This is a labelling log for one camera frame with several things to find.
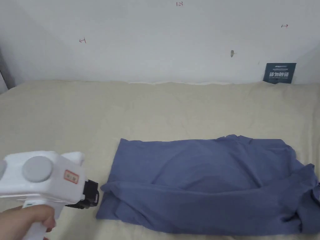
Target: crumpled fabric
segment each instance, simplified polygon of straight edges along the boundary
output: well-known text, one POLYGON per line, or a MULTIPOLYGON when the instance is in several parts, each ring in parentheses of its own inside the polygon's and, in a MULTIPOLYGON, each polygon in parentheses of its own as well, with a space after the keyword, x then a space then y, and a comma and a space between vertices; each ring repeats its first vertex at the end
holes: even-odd
POLYGON ((320 187, 279 139, 121 139, 98 219, 175 234, 320 232, 320 187))

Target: red label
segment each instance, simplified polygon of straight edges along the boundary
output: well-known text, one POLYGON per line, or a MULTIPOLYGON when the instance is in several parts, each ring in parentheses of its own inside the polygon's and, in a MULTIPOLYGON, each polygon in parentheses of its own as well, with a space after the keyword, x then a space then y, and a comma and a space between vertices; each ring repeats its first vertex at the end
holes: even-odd
POLYGON ((69 170, 66 170, 64 172, 64 179, 67 180, 67 181, 70 181, 70 182, 73 182, 75 184, 78 184, 78 181, 79 181, 79 175, 69 171, 69 170))

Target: bed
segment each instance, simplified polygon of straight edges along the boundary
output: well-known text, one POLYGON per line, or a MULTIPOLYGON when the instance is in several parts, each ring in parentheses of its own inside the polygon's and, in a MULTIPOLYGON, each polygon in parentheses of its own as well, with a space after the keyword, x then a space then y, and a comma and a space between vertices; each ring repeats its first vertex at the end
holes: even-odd
MULTIPOLYGON (((16 152, 81 151, 89 179, 104 184, 121 138, 212 139, 229 134, 282 139, 320 176, 320 84, 188 85, 43 81, 0 95, 0 158, 16 152)), ((0 201, 0 210, 19 203, 0 201)), ((319 239, 319 236, 195 236, 96 220, 98 208, 65 208, 56 239, 319 239)))

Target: dark blue card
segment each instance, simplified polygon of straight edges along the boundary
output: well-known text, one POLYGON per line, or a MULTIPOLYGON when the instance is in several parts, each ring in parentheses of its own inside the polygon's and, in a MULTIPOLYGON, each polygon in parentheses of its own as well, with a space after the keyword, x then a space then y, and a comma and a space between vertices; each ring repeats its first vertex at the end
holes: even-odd
POLYGON ((291 83, 296 63, 267 63, 263 81, 268 83, 291 83))

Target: red handwritten mark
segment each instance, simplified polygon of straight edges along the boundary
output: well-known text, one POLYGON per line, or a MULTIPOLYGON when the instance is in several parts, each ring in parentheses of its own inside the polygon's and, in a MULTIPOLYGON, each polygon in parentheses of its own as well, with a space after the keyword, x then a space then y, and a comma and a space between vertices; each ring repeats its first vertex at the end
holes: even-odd
POLYGON ((87 43, 87 42, 85 41, 85 38, 83 38, 82 40, 81 40, 81 39, 79 39, 79 42, 81 42, 81 43, 82 43, 83 41, 84 41, 85 43, 87 43))

